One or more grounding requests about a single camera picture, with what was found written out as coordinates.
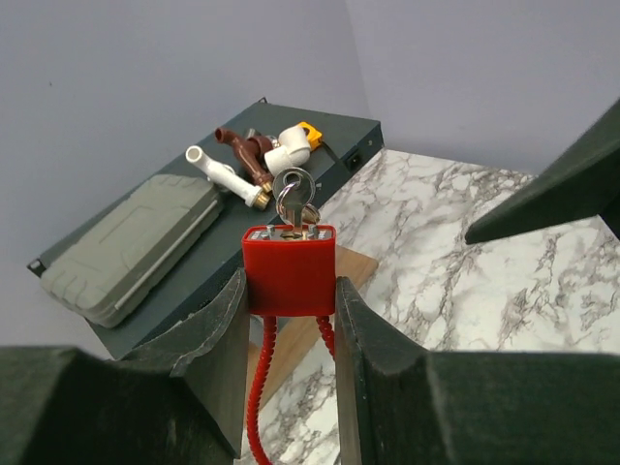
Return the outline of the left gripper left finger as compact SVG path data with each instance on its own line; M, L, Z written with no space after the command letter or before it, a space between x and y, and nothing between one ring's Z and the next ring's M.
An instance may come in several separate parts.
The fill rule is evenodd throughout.
M1 351L5 464L231 464L241 454L246 276L119 360L75 347Z

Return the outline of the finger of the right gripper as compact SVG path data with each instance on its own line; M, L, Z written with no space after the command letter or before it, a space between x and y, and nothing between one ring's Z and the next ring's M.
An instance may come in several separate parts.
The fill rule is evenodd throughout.
M555 162L480 217L465 234L483 243L599 216L619 234L619 104Z

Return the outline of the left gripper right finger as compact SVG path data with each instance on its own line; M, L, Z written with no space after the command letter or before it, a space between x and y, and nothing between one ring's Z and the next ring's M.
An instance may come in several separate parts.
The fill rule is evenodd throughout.
M347 278L335 304L343 463L618 462L618 356L430 351Z

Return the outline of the red cable seal lock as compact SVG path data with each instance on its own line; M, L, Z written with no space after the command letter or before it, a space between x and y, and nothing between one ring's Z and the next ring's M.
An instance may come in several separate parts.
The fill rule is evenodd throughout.
M335 312L336 230L317 225L319 238L275 240L273 228L250 228L241 240L249 311L263 319L263 344L247 400L246 428L250 450L259 464L268 464L259 433L260 401L277 338L277 320L312 317L328 351L335 354L330 317Z

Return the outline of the small silver key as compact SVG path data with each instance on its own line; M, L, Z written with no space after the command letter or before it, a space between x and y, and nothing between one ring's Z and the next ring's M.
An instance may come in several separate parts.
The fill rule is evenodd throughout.
M275 240L313 240L319 238L317 224L321 219L312 204L316 184L312 176L302 168L281 171L273 180L276 212L284 223L280 229L273 228L270 238Z

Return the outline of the white pvc elbow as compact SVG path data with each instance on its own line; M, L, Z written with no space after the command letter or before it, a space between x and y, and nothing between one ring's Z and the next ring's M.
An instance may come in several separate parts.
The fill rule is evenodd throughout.
M284 130L278 142L277 147L264 154L264 162L273 176L289 168L299 168L309 160L311 145L301 126Z

